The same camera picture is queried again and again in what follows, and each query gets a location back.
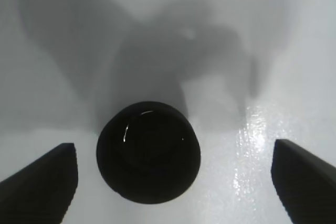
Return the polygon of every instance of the black circular opening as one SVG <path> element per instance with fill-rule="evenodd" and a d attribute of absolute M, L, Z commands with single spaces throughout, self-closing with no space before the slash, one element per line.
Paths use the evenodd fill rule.
<path fill-rule="evenodd" d="M 97 162 L 106 183 L 122 197 L 158 204 L 190 187 L 200 168 L 201 150 L 192 126 L 178 110 L 140 102 L 104 127 Z"/>

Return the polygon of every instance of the glossy white surface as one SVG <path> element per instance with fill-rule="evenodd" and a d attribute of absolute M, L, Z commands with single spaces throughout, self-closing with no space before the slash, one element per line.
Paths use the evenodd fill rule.
<path fill-rule="evenodd" d="M 94 111 L 106 110 L 116 86 L 128 85 L 116 82 L 118 71 L 108 66 L 131 23 L 151 20 L 167 1 L 0 0 L 0 180 L 74 142 L 79 187 L 64 223 L 290 223 L 270 178 L 275 139 L 336 165 L 335 1 L 206 0 L 213 9 L 208 22 L 233 31 L 232 50 L 205 56 L 187 78 L 177 67 L 193 58 L 159 59 L 159 72 L 172 72 L 183 89 L 201 170 L 178 199 L 146 206 L 102 180 Z M 251 58 L 258 85 L 250 81 Z M 150 99 L 141 84 L 156 87 L 160 76 L 140 78 L 122 102 Z M 176 102 L 166 94 L 163 100 Z"/>

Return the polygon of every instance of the white surface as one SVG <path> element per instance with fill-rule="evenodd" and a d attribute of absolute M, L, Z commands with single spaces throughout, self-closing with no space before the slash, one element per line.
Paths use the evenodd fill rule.
<path fill-rule="evenodd" d="M 109 33 L 104 37 L 100 33 L 104 26 L 94 30 L 95 25 L 84 25 L 84 33 L 91 35 L 81 37 L 77 26 L 74 37 L 94 40 L 96 47 L 88 47 L 93 49 L 88 59 L 74 60 L 71 52 L 81 56 L 87 48 L 79 42 L 82 51 L 76 51 L 72 48 L 76 42 L 68 43 L 72 37 L 67 35 L 73 31 L 62 23 L 72 17 L 67 0 L 64 5 L 40 0 L 55 7 L 51 13 L 43 13 L 37 0 L 30 14 L 37 13 L 35 22 L 45 18 L 42 24 L 51 24 L 47 28 L 54 29 L 51 34 L 56 35 L 51 38 L 58 40 L 56 47 L 66 49 L 61 54 L 69 54 L 56 64 L 50 51 L 36 43 L 34 33 L 45 36 L 45 26 L 35 29 L 33 21 L 33 35 L 25 31 L 29 29 L 22 25 L 20 1 L 0 0 L 0 180 L 57 144 L 74 142 L 79 187 L 64 223 L 290 223 L 270 178 L 275 139 L 288 138 L 336 165 L 334 0 L 208 0 L 214 9 L 211 22 L 229 27 L 240 38 L 242 46 L 233 55 L 259 60 L 263 88 L 254 99 L 246 96 L 246 81 L 241 80 L 249 79 L 249 61 L 241 63 L 237 60 L 241 58 L 227 55 L 215 57 L 215 67 L 210 64 L 201 74 L 181 81 L 201 145 L 202 167 L 190 190 L 155 206 L 119 197 L 97 169 L 92 99 L 100 90 L 97 83 L 109 83 L 104 62 L 109 62 L 105 57 L 115 44 L 101 49 L 110 41 Z M 147 20 L 168 0 L 115 1 L 133 19 Z M 77 11 L 90 13 L 89 9 Z M 100 44 L 101 37 L 108 39 Z M 74 81 L 68 74 L 80 75 L 96 59 L 99 62 L 90 77 L 96 84 L 85 78 L 84 83 Z M 67 65 L 75 67 L 69 71 Z M 82 84 L 86 95 L 78 95 L 73 83 Z M 239 115 L 239 99 L 246 100 L 244 118 Z"/>

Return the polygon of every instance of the black plastic part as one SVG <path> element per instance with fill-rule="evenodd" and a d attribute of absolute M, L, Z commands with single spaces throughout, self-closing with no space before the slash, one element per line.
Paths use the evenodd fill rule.
<path fill-rule="evenodd" d="M 74 144 L 64 143 L 0 183 L 0 224 L 59 224 L 74 197 Z"/>
<path fill-rule="evenodd" d="M 271 168 L 294 224 L 336 223 L 336 168 L 289 140 L 276 140 Z"/>
<path fill-rule="evenodd" d="M 122 197 L 158 204 L 190 187 L 200 168 L 201 150 L 192 126 L 178 110 L 140 102 L 105 126 L 97 162 L 106 183 Z"/>

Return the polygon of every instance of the white background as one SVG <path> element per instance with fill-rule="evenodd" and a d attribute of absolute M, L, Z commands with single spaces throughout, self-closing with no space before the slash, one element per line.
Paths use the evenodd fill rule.
<path fill-rule="evenodd" d="M 270 178 L 275 139 L 336 165 L 335 0 L 206 0 L 208 22 L 235 37 L 232 51 L 178 79 L 201 170 L 181 197 L 147 206 L 101 178 L 96 111 L 123 85 L 109 67 L 129 27 L 169 1 L 0 0 L 0 180 L 74 142 L 79 186 L 64 223 L 291 223 Z M 159 58 L 159 70 L 174 72 L 181 60 Z M 149 77 L 146 85 L 160 85 Z M 129 89 L 127 102 L 144 99 L 145 88 Z"/>

